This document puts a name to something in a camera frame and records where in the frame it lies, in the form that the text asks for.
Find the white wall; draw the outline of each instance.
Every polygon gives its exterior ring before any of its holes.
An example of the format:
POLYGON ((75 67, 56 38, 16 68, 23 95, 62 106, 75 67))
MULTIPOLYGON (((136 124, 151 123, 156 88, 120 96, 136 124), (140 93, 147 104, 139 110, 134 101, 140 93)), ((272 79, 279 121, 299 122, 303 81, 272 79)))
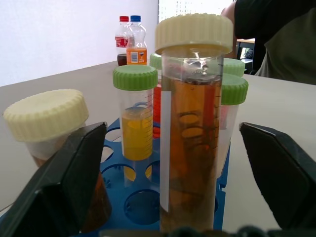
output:
POLYGON ((120 15, 141 15, 154 51, 158 0, 0 0, 0 86, 116 60, 120 15))

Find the yellow liquid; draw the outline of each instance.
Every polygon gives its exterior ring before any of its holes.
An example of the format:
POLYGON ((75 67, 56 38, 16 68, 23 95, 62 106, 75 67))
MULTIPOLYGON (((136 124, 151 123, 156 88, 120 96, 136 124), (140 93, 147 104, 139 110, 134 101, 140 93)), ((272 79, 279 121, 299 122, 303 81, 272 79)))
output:
MULTIPOLYGON (((149 108, 131 107, 122 115, 124 156, 130 160, 147 159, 153 152, 153 111, 149 108)), ((146 170, 149 178, 152 167, 146 170)), ((124 167, 125 177, 131 181, 136 178, 133 169, 124 167)))

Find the bottle label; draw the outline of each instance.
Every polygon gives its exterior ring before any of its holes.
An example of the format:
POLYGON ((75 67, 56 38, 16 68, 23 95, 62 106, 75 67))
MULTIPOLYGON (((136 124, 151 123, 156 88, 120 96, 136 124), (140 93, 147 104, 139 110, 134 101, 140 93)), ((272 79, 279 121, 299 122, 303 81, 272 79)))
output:
POLYGON ((171 91, 161 93, 160 206, 169 211, 171 91))
POLYGON ((147 64, 147 49, 129 48, 126 51, 127 64, 147 64))
POLYGON ((126 48, 128 39, 122 36, 115 36, 115 41, 117 43, 118 48, 126 48))

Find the green screw cap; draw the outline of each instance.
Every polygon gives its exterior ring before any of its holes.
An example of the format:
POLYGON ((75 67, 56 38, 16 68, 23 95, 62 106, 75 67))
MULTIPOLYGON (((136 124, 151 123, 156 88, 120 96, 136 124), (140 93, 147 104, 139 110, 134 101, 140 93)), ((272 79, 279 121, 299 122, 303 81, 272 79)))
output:
POLYGON ((162 65, 161 65, 161 56, 156 54, 156 53, 152 53, 150 55, 150 58, 149 58, 149 65, 158 69, 158 70, 161 70, 162 69, 162 65))
POLYGON ((120 90, 148 90, 154 88, 157 83, 157 69, 150 66, 126 65, 113 71, 113 85, 120 90))
POLYGON ((246 100, 248 82, 235 75, 223 74, 222 105, 239 105, 246 100))
POLYGON ((245 71, 245 63, 232 58, 224 58, 223 73, 242 77, 245 71))

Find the window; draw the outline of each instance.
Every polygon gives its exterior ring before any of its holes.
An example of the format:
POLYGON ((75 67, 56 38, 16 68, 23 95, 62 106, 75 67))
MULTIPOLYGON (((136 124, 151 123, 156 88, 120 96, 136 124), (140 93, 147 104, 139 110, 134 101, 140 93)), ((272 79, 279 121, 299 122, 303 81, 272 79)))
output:
POLYGON ((159 0, 159 22, 176 15, 221 14, 233 0, 159 0))

